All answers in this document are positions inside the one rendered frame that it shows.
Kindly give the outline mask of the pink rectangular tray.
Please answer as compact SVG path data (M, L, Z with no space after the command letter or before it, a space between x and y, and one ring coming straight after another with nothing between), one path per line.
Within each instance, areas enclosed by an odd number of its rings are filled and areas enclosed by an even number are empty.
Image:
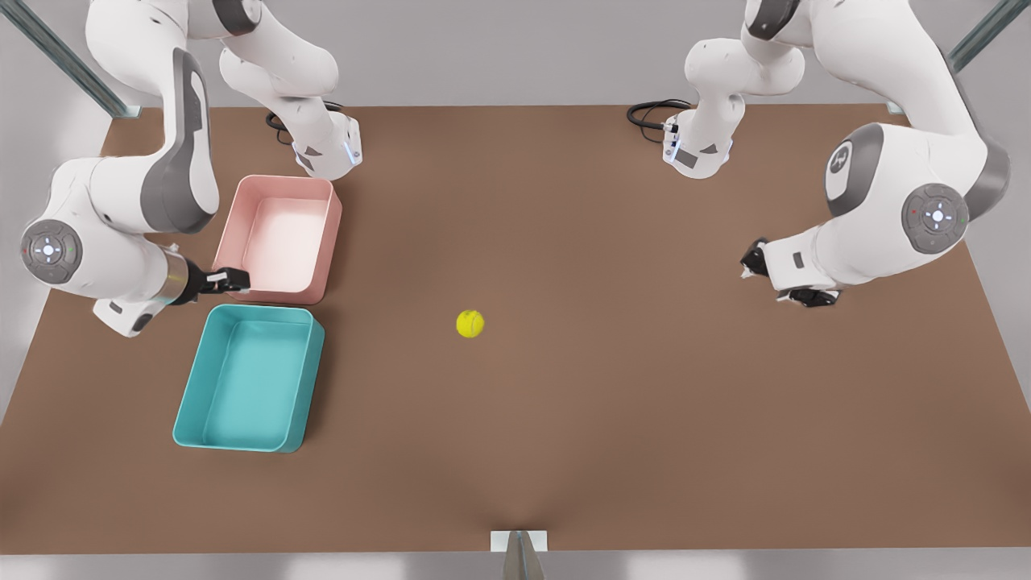
M213 267L248 272L250 289L233 293L235 300L315 305L325 295L341 216L331 181L243 177Z

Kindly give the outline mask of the silver frame post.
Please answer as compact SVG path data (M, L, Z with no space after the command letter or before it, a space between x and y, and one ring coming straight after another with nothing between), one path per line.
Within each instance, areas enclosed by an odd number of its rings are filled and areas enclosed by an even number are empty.
M23 0L0 0L0 14L47 56L111 118L138 118L140 106L129 106Z
M491 551L504 552L502 580L546 580L538 552L548 551L546 531L492 531Z
M982 122L1031 114L1031 0L909 0Z

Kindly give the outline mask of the teal rectangular tray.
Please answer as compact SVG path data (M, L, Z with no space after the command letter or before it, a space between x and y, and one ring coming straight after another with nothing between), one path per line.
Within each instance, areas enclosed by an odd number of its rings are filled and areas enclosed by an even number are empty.
M308 309L220 304L205 320L177 445L294 453L304 441L325 330Z

